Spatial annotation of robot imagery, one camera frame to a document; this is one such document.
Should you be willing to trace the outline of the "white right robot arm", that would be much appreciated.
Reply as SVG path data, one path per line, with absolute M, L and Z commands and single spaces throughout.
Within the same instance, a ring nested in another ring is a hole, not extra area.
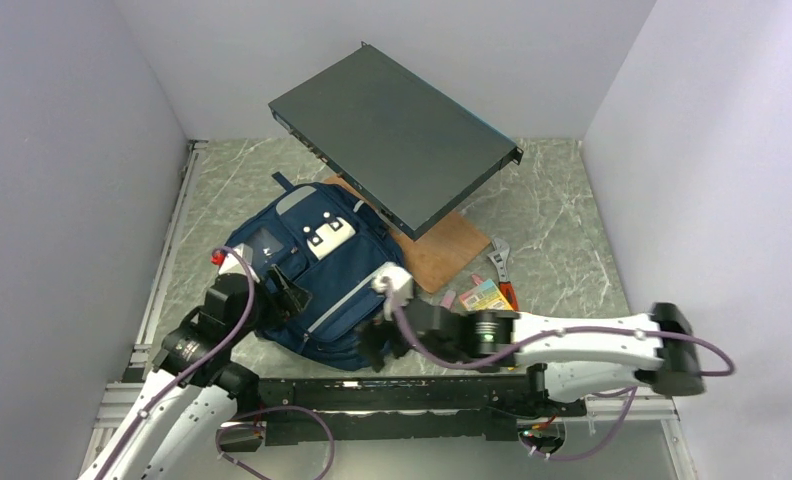
M 546 415 L 591 393 L 646 386 L 665 397 L 704 393 L 690 323 L 672 303 L 621 318 L 572 319 L 511 310 L 456 313 L 421 300 L 392 307 L 358 329 L 358 353 L 371 367 L 415 350 L 448 369 L 490 372 L 542 365 L 523 388 L 529 411 Z

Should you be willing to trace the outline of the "navy blue student backpack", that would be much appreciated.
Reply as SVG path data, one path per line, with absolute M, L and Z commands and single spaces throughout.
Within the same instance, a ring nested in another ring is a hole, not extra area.
M 400 265 L 397 250 L 373 235 L 373 223 L 360 215 L 362 204 L 345 190 L 293 184 L 279 172 L 273 179 L 282 195 L 243 222 L 226 244 L 252 248 L 261 282 L 277 265 L 312 299 L 282 328 L 255 330 L 256 336 L 328 367 L 370 368 L 356 349 L 356 328 L 381 313 L 384 298 L 371 280 L 384 263 Z

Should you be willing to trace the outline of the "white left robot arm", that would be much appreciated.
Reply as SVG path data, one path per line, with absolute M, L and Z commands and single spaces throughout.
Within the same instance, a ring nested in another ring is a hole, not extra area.
M 203 302 L 163 339 L 136 400 L 81 478 L 176 478 L 223 423 L 258 409 L 259 377 L 232 361 L 236 344 L 255 330 L 283 326 L 310 300 L 277 267 L 264 282 L 247 266 L 217 276 Z

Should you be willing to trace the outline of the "yellow crayon box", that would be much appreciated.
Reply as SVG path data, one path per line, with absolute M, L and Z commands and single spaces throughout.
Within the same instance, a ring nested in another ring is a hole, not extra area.
M 513 310 L 497 284 L 491 279 L 486 279 L 462 293 L 459 301 L 467 311 Z

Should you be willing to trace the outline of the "pink highlighter pen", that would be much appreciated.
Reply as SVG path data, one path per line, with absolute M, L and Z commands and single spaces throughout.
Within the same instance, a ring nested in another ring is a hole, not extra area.
M 457 293 L 454 290 L 447 290 L 443 294 L 439 302 L 439 305 L 447 310 L 450 310 L 454 305 L 454 301 L 456 297 L 457 297 Z

